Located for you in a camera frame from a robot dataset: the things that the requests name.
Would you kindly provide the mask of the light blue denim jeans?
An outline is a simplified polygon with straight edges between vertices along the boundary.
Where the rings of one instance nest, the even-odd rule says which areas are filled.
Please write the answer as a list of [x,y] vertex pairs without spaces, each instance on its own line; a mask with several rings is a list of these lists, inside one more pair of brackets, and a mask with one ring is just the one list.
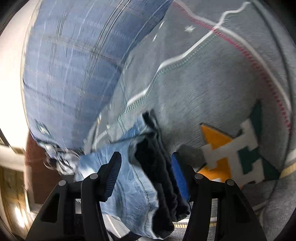
[[121,168],[111,197],[100,205],[102,212],[136,235],[167,238],[173,223],[190,214],[190,206],[180,194],[153,112],[139,116],[119,141],[82,156],[74,179],[96,173],[114,152],[121,154]]

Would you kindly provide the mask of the grey patterned bed sheet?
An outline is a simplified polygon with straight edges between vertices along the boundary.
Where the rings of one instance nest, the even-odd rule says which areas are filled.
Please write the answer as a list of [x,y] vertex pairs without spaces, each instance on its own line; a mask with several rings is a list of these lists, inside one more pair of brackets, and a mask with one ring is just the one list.
[[85,154],[146,112],[170,160],[232,179],[266,240],[295,239],[295,43],[263,1],[173,1],[129,54]]

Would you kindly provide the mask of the blue plaid pillow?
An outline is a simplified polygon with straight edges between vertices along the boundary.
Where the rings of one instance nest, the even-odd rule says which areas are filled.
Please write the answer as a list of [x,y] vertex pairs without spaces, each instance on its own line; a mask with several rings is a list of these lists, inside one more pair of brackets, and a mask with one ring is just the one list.
[[33,138],[79,149],[109,103],[132,49],[170,1],[39,1],[22,71]]

